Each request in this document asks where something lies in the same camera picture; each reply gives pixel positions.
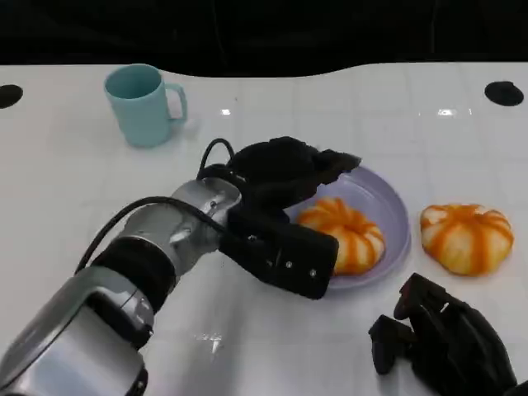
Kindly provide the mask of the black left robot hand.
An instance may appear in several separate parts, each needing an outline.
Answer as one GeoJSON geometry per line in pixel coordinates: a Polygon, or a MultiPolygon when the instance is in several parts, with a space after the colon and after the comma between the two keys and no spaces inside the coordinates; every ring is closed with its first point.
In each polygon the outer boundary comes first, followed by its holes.
{"type": "Polygon", "coordinates": [[[252,144],[234,154],[230,170],[245,181],[250,205],[287,221],[285,209],[312,197],[318,187],[359,167],[361,158],[323,151],[289,136],[252,144]]]}

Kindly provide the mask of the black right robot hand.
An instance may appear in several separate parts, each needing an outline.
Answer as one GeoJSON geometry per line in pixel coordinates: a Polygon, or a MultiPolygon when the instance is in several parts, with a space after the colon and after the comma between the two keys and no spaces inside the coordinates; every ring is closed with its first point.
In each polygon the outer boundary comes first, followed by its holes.
{"type": "Polygon", "coordinates": [[[369,330],[378,374],[398,358],[439,395],[525,395],[502,339],[489,321],[443,287],[417,273],[400,290],[393,317],[369,330]]]}

